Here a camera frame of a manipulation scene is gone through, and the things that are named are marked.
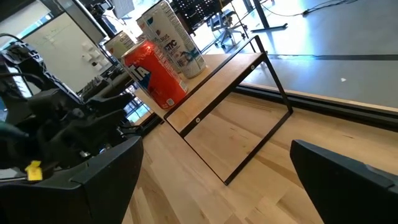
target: floor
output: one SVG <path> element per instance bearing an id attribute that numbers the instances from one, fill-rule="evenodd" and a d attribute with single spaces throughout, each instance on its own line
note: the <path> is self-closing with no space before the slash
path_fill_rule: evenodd
<path id="1" fill-rule="evenodd" d="M 265 103 L 269 112 L 284 107 Z M 322 223 L 290 161 L 293 139 L 398 174 L 397 133 L 294 110 L 228 187 L 167 123 L 158 126 L 144 138 L 141 174 L 123 223 Z"/>
<path id="2" fill-rule="evenodd" d="M 324 0 L 275 0 L 275 5 L 267 1 L 264 6 L 288 15 L 300 13 L 321 2 Z M 326 57 L 327 60 L 316 60 L 316 57 L 272 60 L 285 89 L 398 108 L 395 98 L 398 76 L 394 72 L 398 68 L 397 11 L 398 2 L 394 0 L 359 0 L 322 9 L 306 17 L 282 17 L 265 10 L 270 25 L 287 22 L 289 26 L 286 30 L 258 35 L 269 54 L 351 55 L 338 60 L 332 60 L 333 57 Z M 259 21 L 256 11 L 243 19 L 249 30 L 261 28 Z M 237 41 L 241 39 L 239 35 L 235 38 Z M 211 46 L 205 53 L 231 53 L 234 49 Z M 386 54 L 394 57 L 387 60 L 383 56 L 378 57 Z M 368 56 L 363 60 L 356 55 Z M 251 75 L 246 81 L 274 86 L 268 75 Z"/>

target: wooden table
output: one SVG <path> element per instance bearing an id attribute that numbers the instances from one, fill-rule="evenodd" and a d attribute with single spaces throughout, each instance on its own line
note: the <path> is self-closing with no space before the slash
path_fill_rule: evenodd
<path id="1" fill-rule="evenodd" d="M 260 52 L 241 54 L 240 51 L 253 40 L 257 42 Z M 259 36 L 249 39 L 233 54 L 204 55 L 204 58 L 207 68 L 199 76 L 184 80 L 188 85 L 188 93 L 171 110 L 162 110 L 142 91 L 136 91 L 136 95 L 168 122 L 225 185 L 228 185 L 293 113 L 293 109 Z M 247 131 L 250 128 L 245 128 L 244 124 L 234 122 L 234 118 L 225 123 L 208 116 L 262 62 L 266 63 L 287 106 L 286 114 L 278 118 L 271 130 L 259 138 Z M 218 132 L 206 137 L 210 130 Z"/>

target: red can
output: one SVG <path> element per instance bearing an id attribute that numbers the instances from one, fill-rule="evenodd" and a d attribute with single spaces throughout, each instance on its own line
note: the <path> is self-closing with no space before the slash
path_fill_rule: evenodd
<path id="1" fill-rule="evenodd" d="M 187 94 L 187 86 L 160 49 L 144 40 L 122 56 L 123 65 L 141 88 L 164 110 L 176 105 Z"/>

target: drink can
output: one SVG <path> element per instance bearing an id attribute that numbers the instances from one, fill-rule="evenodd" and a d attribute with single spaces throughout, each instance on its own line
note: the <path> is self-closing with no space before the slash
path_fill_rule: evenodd
<path id="1" fill-rule="evenodd" d="M 187 94 L 187 86 L 160 49 L 144 40 L 122 56 L 122 64 L 139 86 L 164 110 Z"/>
<path id="2" fill-rule="evenodd" d="M 110 52 L 116 59 L 120 60 L 122 55 L 126 53 L 132 46 L 134 41 L 125 32 L 118 33 L 115 37 L 105 43 L 105 48 Z"/>
<path id="3" fill-rule="evenodd" d="M 166 1 L 159 1 L 148 9 L 137 23 L 187 78 L 193 78 L 205 69 L 206 62 L 200 51 Z"/>

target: white can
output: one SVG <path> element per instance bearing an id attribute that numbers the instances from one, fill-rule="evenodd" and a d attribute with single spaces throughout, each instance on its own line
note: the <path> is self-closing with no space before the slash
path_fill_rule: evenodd
<path id="1" fill-rule="evenodd" d="M 118 33 L 115 37 L 105 43 L 105 48 L 116 59 L 120 60 L 129 49 L 135 45 L 134 41 L 125 32 Z"/>
<path id="2" fill-rule="evenodd" d="M 206 67 L 191 37 L 166 1 L 160 1 L 137 20 L 143 33 L 162 48 L 187 78 Z"/>

